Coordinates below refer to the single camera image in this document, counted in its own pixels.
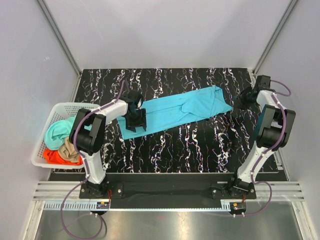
clothing pile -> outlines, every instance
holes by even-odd
[[[82,165],[82,158],[76,152],[74,145],[69,140],[69,135],[76,117],[56,121],[44,135],[46,149],[43,152],[44,158],[49,164],[61,165]]]

metal floor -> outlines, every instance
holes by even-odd
[[[248,213],[263,207],[265,202],[248,202]],[[66,224],[85,211],[64,211]],[[269,207],[252,217],[221,217],[210,212],[139,212],[110,211],[103,215],[100,240],[302,240],[302,235],[289,202],[271,202]],[[84,217],[68,229],[81,238],[95,235],[100,221]],[[60,212],[44,210],[36,240],[73,239],[62,229]]]

light blue towel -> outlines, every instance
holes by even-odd
[[[146,131],[142,127],[137,127],[136,132],[127,130],[125,118],[117,118],[124,140],[208,119],[233,110],[226,104],[222,89],[217,86],[145,101],[142,108],[146,109]]]
[[[76,120],[76,116],[68,119],[56,121],[52,124],[44,135],[44,143],[50,150],[58,150],[64,143],[65,138],[69,137],[72,126]],[[85,126],[87,130],[91,130],[92,126]]]

white laundry basket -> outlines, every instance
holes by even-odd
[[[63,164],[48,163],[43,156],[44,150],[47,148],[44,141],[45,133],[53,123],[59,120],[68,119],[70,117],[77,115],[79,109],[85,108],[85,109],[91,110],[91,109],[96,109],[97,107],[99,107],[99,105],[97,104],[78,103],[78,102],[63,102],[63,103],[56,104],[52,108],[50,115],[41,132],[40,138],[36,143],[36,147],[34,149],[34,152],[32,154],[32,159],[31,159],[32,164],[35,166],[50,168],[50,169],[81,169],[83,168],[84,167],[83,164],[82,165],[63,165]]]

orange cloth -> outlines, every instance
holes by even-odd
[[[79,156],[78,162],[70,162],[62,159],[57,150],[52,151],[49,148],[44,150],[43,156],[49,164],[76,165],[76,166],[83,164],[81,156]]]

